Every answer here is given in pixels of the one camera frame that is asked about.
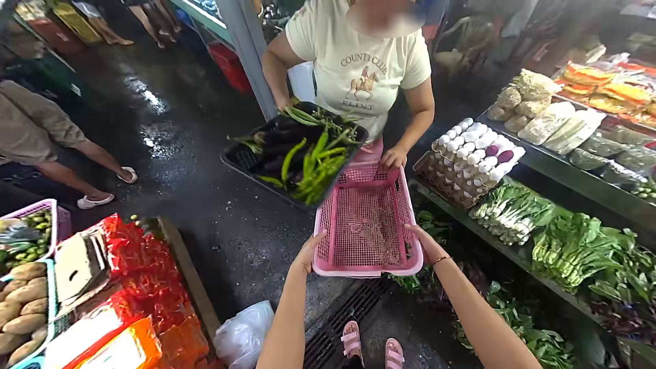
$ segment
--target sandal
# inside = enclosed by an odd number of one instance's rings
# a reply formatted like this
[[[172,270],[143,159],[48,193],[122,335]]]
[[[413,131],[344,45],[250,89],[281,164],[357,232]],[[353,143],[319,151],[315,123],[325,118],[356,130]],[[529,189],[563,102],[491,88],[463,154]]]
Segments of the sandal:
[[[353,331],[346,333],[347,327],[352,327]],[[353,355],[349,356],[351,351],[359,349],[360,354],[358,356],[360,357],[360,361],[362,361],[362,367],[364,367],[365,361],[364,358],[362,358],[362,346],[360,345],[360,328],[355,320],[346,323],[344,330],[342,331],[341,340],[344,342],[344,356],[351,358],[353,357]]]
[[[390,338],[385,342],[385,369],[403,369],[403,348],[399,341]]]

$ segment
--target pink mesh basket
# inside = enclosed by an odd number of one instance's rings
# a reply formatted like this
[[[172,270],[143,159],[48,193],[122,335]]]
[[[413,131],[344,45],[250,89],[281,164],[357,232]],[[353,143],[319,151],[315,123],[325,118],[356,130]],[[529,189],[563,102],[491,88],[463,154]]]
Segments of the pink mesh basket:
[[[0,219],[27,217],[32,213],[44,209],[50,209],[52,216],[52,231],[50,237],[50,248],[44,256],[39,258],[38,261],[42,261],[52,256],[59,241],[63,241],[71,235],[71,213],[69,213],[68,210],[57,206],[57,200],[47,198],[30,206],[26,206],[21,210],[16,210],[13,213],[0,217]]]
[[[407,276],[424,263],[421,245],[404,224],[415,225],[405,174],[379,171],[378,162],[353,163],[317,209],[313,269],[322,276]]]

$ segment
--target hand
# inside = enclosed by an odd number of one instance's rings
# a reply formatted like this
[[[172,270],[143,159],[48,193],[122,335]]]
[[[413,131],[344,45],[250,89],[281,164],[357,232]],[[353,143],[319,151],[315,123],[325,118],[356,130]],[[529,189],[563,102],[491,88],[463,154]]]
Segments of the hand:
[[[444,251],[440,244],[437,243],[428,233],[426,233],[425,230],[421,229],[420,226],[406,224],[405,229],[412,231],[419,239],[419,242],[424,249],[424,253],[426,253],[426,257],[424,258],[425,264],[431,265],[432,263],[435,263],[435,261],[440,257],[449,256],[449,254]]]
[[[385,153],[385,155],[382,156],[380,159],[380,166],[383,168],[383,170],[390,170],[394,168],[400,168],[401,166],[405,166],[405,164],[408,161],[407,158],[408,151],[404,150],[398,146],[395,146]]]
[[[314,259],[314,248],[317,247],[319,242],[325,237],[326,231],[323,230],[316,236],[310,237],[303,247],[300,248],[296,259],[291,263],[291,268],[301,268],[307,274],[312,272],[312,260]]]

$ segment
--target person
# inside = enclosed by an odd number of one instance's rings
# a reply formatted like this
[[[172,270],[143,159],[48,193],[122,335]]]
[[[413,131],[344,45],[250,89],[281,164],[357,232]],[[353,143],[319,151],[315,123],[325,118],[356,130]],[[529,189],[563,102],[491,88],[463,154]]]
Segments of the person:
[[[152,24],[150,23],[148,15],[146,15],[146,11],[151,12],[151,14],[157,13],[157,11],[159,11],[157,16],[163,17],[167,23],[173,27],[174,32],[177,33],[180,31],[179,24],[176,24],[175,21],[171,18],[171,15],[167,12],[166,8],[161,3],[161,0],[124,0],[124,4],[128,7],[128,9],[130,9],[134,16],[139,19],[139,22],[141,22],[150,37],[155,40],[157,46],[160,49],[164,49],[165,46],[157,36],[157,32],[155,32],[155,28],[153,28]],[[168,36],[171,42],[176,42],[175,37],[173,37],[173,34],[170,31],[161,30],[159,33],[161,35]]]
[[[126,40],[117,35],[105,22],[105,19],[100,14],[98,8],[88,1],[73,1],[73,5],[77,7],[89,20],[91,26],[100,34],[106,43],[112,45],[118,43],[119,45],[129,46],[134,45],[134,41]]]
[[[405,225],[421,243],[425,260],[432,265],[469,342],[487,369],[539,369],[542,366],[517,337],[505,320],[490,307],[465,277],[449,254],[420,227]],[[271,329],[257,362],[257,369],[293,369],[303,367],[305,329],[303,326],[306,279],[312,271],[314,248],[326,235],[310,237],[292,262],[285,279],[280,302]],[[344,368],[363,368],[358,324],[349,322],[342,333]],[[395,339],[385,345],[386,369],[402,369],[403,349]]]
[[[291,104],[287,70],[312,61],[317,104],[359,119],[369,132],[355,161],[380,160],[384,169],[406,164],[408,151],[435,113],[430,57],[420,24],[410,34],[389,26],[404,1],[409,0],[307,0],[262,55],[262,71],[280,110]],[[359,20],[348,22],[357,18],[347,17],[350,11],[360,14]],[[399,87],[410,108],[410,123],[381,158],[382,129]]]
[[[77,201],[80,209],[108,204],[114,195],[93,187],[58,163],[53,141],[80,151],[126,183],[138,178],[134,169],[121,167],[110,153],[85,137],[57,104],[13,81],[0,82],[0,116],[0,164],[33,165],[49,179],[84,193]]]

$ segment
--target white slipper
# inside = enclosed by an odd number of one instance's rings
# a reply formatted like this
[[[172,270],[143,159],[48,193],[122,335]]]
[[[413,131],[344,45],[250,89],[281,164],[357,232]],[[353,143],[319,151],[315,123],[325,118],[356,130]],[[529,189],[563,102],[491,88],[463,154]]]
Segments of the white slipper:
[[[116,177],[121,178],[121,181],[123,181],[125,183],[132,184],[132,183],[135,183],[137,179],[139,179],[139,176],[136,175],[136,171],[134,171],[134,169],[132,169],[131,167],[121,167],[121,169],[123,169],[124,171],[128,171],[128,172],[130,172],[130,174],[132,174],[132,178],[130,178],[129,181],[126,181],[125,179],[122,179],[121,176],[119,176],[117,174]]]
[[[77,201],[77,207],[79,207],[80,209],[90,209],[92,207],[108,204],[112,202],[112,200],[114,200],[114,195],[112,194],[110,194],[106,199],[99,200],[99,201],[89,200],[87,195],[85,195],[83,198]]]

